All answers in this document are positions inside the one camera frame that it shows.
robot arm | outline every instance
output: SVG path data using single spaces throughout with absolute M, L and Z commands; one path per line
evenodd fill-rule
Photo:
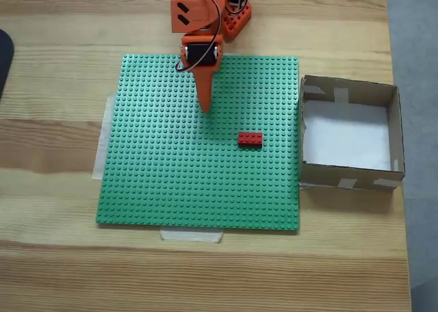
M 177 72 L 194 75 L 201 109 L 211 106 L 213 74 L 220 69 L 224 39 L 233 40 L 251 17 L 248 0 L 171 0 L 172 32 L 182 37 Z

green lego baseplate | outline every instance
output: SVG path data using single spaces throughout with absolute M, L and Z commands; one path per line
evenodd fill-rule
M 224 56 L 204 114 L 178 59 L 124 56 L 96 221 L 297 230 L 298 60 Z

wire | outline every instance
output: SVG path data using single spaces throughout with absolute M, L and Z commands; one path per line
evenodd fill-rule
M 181 64 L 181 59 L 178 61 L 178 63 L 175 65 L 175 70 L 177 71 L 177 73 L 184 73 L 186 71 L 191 71 L 194 67 L 198 66 L 199 63 L 204 59 L 204 57 L 207 55 L 207 53 L 210 51 L 210 49 L 213 47 L 216 38 L 218 37 L 218 34 L 220 32 L 220 29 L 222 27 L 222 17 L 220 16 L 220 8 L 219 5 L 216 3 L 215 0 L 210 0 L 214 3 L 214 5 L 216 6 L 216 10 L 218 11 L 218 19 L 219 19 L 219 23 L 218 23 L 218 28 L 216 30 L 216 33 L 214 34 L 213 38 L 210 41 L 209 46 L 207 47 L 207 49 L 205 50 L 204 54 L 201 55 L 201 57 L 198 59 L 198 61 L 196 61 L 195 63 L 193 63 L 193 65 L 191 66 L 187 66 L 185 68 L 181 68 L 178 69 L 179 65 Z
M 229 14 L 239 14 L 240 12 L 245 10 L 247 4 L 248 4 L 248 0 L 245 0 L 244 5 L 238 11 L 235 11 L 235 12 L 234 11 L 230 11 L 230 9 L 228 7 L 227 7 L 227 11 L 228 11 Z

open cardboard box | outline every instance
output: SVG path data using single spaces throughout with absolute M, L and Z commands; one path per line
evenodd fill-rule
M 392 191 L 404 177 L 397 86 L 305 76 L 300 182 Z

wooden table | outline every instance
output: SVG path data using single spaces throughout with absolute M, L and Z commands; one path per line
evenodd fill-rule
M 392 83 L 386 0 L 251 0 L 227 52 Z M 178 53 L 169 0 L 0 0 L 1 311 L 410 311 L 402 190 L 301 192 L 299 234 L 99 228 L 91 179 L 125 53 Z

